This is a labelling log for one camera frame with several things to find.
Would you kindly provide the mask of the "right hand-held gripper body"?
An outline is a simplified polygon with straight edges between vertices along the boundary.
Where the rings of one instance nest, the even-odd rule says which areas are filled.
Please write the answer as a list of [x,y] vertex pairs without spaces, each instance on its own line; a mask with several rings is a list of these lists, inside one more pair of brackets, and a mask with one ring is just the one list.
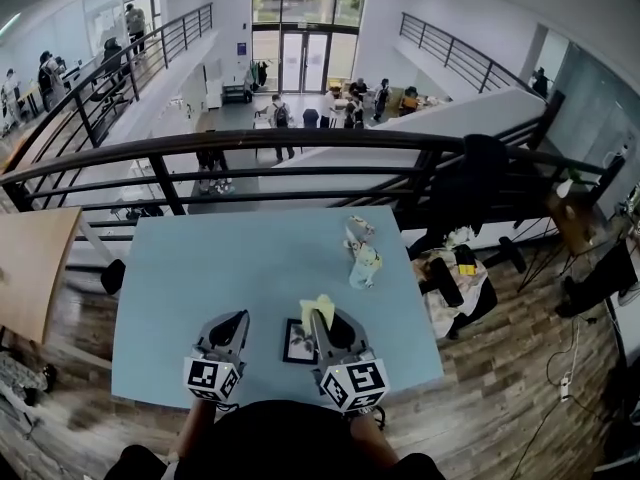
[[364,327],[344,311],[327,323],[331,357],[319,361],[314,378],[320,393],[341,413],[366,412],[389,392],[384,363],[376,357]]

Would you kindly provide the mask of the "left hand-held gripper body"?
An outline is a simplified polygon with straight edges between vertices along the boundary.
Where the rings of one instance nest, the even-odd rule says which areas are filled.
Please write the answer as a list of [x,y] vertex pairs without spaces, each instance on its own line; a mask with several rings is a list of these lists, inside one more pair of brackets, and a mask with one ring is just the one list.
[[196,398],[227,403],[242,377],[245,363],[238,351],[242,311],[205,323],[184,360],[183,385]]

